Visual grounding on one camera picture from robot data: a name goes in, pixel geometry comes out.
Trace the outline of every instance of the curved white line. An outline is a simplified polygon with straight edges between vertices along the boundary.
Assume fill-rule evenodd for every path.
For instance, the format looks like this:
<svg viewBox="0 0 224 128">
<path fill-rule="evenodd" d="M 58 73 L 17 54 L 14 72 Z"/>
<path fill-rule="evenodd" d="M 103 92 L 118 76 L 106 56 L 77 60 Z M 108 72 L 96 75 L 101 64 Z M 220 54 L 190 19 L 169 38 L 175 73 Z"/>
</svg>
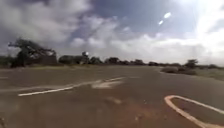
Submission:
<svg viewBox="0 0 224 128">
<path fill-rule="evenodd" d="M 188 99 L 188 98 L 184 98 L 184 97 L 181 97 L 181 96 L 170 95 L 170 96 L 166 96 L 164 98 L 164 100 L 165 100 L 165 102 L 167 103 L 168 106 L 170 106 L 177 113 L 179 113 L 180 115 L 182 115 L 186 119 L 190 120 L 191 122 L 195 123 L 196 125 L 200 126 L 201 128 L 224 128 L 224 126 L 210 124 L 210 123 L 205 123 L 205 122 L 202 122 L 202 121 L 198 120 L 197 118 L 193 117 L 189 113 L 183 111 L 182 109 L 180 109 L 176 105 L 174 105 L 172 103 L 172 101 L 171 101 L 171 99 L 173 99 L 173 98 L 179 98 L 179 99 L 182 99 L 182 100 L 185 100 L 185 101 L 194 103 L 196 105 L 200 105 L 200 106 L 206 107 L 206 108 L 211 109 L 211 110 L 214 110 L 214 111 L 216 111 L 216 112 L 218 112 L 220 114 L 224 114 L 224 111 L 223 110 L 218 109 L 218 108 L 215 108 L 215 107 L 212 107 L 212 106 L 209 106 L 209 105 L 206 105 L 206 104 L 203 104 L 203 103 L 200 103 L 200 102 L 195 101 L 195 100 L 191 100 L 191 99 Z"/>
</svg>

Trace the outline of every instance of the asphalt road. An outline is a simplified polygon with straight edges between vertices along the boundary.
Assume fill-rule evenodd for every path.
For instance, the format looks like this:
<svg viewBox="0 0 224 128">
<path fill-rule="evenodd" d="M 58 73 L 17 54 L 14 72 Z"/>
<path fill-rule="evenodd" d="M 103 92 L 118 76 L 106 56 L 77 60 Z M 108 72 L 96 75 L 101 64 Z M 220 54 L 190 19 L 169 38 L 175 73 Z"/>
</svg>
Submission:
<svg viewBox="0 0 224 128">
<path fill-rule="evenodd" d="M 167 105 L 164 98 L 169 95 L 224 110 L 224 82 L 164 74 L 152 67 L 1 70 L 0 125 L 6 128 L 200 128 Z M 202 122 L 224 126 L 223 114 L 181 99 L 172 102 Z"/>
</svg>

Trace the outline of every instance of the white cloud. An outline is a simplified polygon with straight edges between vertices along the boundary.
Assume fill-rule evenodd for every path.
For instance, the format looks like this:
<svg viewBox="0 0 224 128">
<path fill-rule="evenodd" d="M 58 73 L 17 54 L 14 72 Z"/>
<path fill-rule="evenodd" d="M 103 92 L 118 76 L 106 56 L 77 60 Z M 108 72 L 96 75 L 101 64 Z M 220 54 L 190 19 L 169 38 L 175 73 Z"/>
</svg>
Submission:
<svg viewBox="0 0 224 128">
<path fill-rule="evenodd" d="M 15 6 L 0 0 L 0 25 L 15 37 L 64 42 L 78 28 L 78 16 L 90 9 L 88 0 L 50 0 Z"/>
</svg>

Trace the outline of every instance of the blue sky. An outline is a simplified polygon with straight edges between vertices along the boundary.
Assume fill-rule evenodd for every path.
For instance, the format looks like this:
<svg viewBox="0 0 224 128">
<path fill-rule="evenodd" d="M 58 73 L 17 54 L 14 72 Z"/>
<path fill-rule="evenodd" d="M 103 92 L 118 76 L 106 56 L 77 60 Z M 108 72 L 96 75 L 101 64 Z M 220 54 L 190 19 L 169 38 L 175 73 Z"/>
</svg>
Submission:
<svg viewBox="0 0 224 128">
<path fill-rule="evenodd" d="M 223 0 L 0 0 L 0 53 L 23 37 L 58 56 L 224 65 L 223 7 Z"/>
</svg>

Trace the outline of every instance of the shrub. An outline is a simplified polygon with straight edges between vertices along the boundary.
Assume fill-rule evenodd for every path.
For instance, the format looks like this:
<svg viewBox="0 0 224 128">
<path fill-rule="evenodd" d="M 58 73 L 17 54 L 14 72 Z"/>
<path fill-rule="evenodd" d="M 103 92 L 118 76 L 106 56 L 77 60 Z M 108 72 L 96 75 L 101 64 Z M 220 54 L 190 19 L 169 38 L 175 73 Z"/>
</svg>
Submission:
<svg viewBox="0 0 224 128">
<path fill-rule="evenodd" d="M 196 72 L 194 70 L 191 70 L 186 67 L 164 67 L 161 70 L 165 73 L 175 73 L 175 74 L 185 74 L 185 75 L 196 75 Z"/>
<path fill-rule="evenodd" d="M 162 68 L 161 71 L 165 72 L 165 73 L 177 73 L 178 68 L 176 68 L 176 67 L 164 67 L 164 68 Z"/>
<path fill-rule="evenodd" d="M 185 66 L 188 68 L 195 68 L 197 63 L 198 61 L 196 59 L 192 59 L 192 60 L 188 60 Z"/>
<path fill-rule="evenodd" d="M 185 71 L 179 71 L 178 72 L 179 74 L 185 74 L 185 75 L 196 75 L 196 71 L 194 70 L 191 70 L 191 69 L 188 69 L 188 70 L 185 70 Z"/>
</svg>

